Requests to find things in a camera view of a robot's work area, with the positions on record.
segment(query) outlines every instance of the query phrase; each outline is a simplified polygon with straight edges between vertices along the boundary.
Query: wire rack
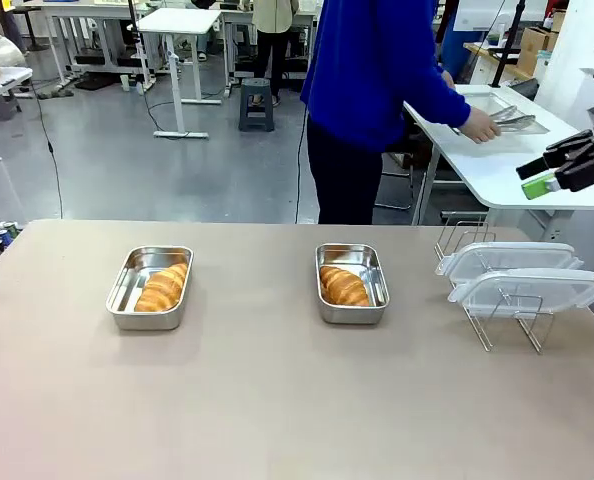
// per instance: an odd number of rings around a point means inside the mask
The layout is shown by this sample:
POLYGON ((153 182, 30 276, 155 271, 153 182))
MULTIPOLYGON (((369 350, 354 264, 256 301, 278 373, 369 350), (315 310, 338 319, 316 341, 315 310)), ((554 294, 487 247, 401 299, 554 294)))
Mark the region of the wire rack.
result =
MULTIPOLYGON (((444 225, 441 235, 435 244, 435 253, 437 258, 441 261, 444 257, 452 255, 459 251, 459 249, 471 243, 495 241, 497 241, 497 234, 490 231, 488 222, 483 219, 476 221, 452 222, 449 216, 449 219, 444 225)), ((503 270, 501 268, 487 265, 481 257, 480 261, 482 264, 482 274, 503 270)), ((456 286, 452 281, 450 281, 450 283, 453 287, 456 286)), ((520 294, 518 289, 519 286, 517 286, 515 291, 507 292, 502 288, 499 288, 499 302, 489 315, 482 316, 481 314, 464 307, 464 311, 466 312, 466 316, 468 317, 473 330, 475 330, 484 350, 487 352, 491 352, 494 348, 494 343, 491 340, 489 330, 490 321, 506 317, 517 321, 536 352, 540 355, 543 353, 544 345, 553 327, 554 314, 542 311, 544 304, 543 297, 520 294), (503 307, 504 311, 507 311, 508 307, 510 307, 514 312, 511 315, 507 315, 506 313, 500 315, 499 311, 501 307, 503 307)))

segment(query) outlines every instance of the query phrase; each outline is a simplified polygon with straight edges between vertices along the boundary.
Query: black bag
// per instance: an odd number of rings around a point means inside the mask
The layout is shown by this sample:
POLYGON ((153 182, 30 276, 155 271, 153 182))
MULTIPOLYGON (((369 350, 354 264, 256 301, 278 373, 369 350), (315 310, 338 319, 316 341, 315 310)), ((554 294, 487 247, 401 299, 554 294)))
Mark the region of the black bag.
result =
POLYGON ((192 0, 193 5, 197 8, 203 8, 204 10, 208 10, 216 1, 217 0, 192 0))

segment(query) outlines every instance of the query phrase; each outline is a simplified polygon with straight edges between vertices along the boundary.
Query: person in blue sweater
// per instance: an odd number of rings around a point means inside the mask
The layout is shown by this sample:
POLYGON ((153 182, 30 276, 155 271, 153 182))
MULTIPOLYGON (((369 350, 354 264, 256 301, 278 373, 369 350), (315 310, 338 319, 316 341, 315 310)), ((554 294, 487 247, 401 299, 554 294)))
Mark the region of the person in blue sweater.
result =
POLYGON ((381 154, 408 102, 476 143, 499 127, 451 89, 435 60, 433 0, 326 0, 302 101, 320 224, 370 225, 381 154))

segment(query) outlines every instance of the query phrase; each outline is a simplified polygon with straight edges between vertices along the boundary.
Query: person in beige jacket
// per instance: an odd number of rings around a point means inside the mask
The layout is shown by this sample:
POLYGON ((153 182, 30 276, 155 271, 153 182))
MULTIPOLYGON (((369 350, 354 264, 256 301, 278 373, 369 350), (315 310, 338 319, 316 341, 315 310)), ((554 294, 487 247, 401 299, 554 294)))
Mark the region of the person in beige jacket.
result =
MULTIPOLYGON (((250 8, 250 0, 242 0, 245 10, 250 8)), ((263 78, 268 67, 270 50, 273 51, 273 66, 270 90, 273 106, 279 105, 279 85, 284 73, 288 30, 293 24, 293 16, 299 11, 299 0, 254 0, 253 25, 257 27, 257 64, 255 78, 263 78)))

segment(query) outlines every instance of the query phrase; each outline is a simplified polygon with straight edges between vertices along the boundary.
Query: floor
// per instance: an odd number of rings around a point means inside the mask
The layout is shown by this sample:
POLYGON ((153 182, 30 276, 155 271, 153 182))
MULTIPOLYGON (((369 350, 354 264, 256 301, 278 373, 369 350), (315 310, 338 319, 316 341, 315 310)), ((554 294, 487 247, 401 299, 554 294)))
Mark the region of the floor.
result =
MULTIPOLYGON (((33 78, 57 76, 50 51, 31 52, 33 78)), ((182 96, 193 95, 192 68, 182 73, 182 96)), ((202 89, 223 87, 223 61, 202 64, 202 89)), ((282 94, 272 133, 237 128, 239 91, 221 106, 184 106, 187 128, 210 140, 153 137, 145 99, 119 84, 41 102, 46 131, 58 165, 65 218, 197 222, 292 223, 297 197, 297 150, 304 106, 296 92, 282 94)), ((149 105, 171 100, 170 78, 149 91, 149 105)), ((22 222, 57 218, 55 171, 35 100, 20 100, 22 113, 0 121, 0 218, 22 222), (17 192, 19 206, 8 183, 17 192)), ((164 129, 174 129, 173 106, 152 110, 164 129)), ((317 217, 314 183, 302 148, 299 222, 317 217)), ((386 161, 386 169, 398 167, 386 161)), ((406 180, 385 179, 380 200, 410 203, 406 180)), ((410 214, 376 209, 375 223, 408 224, 410 214)))

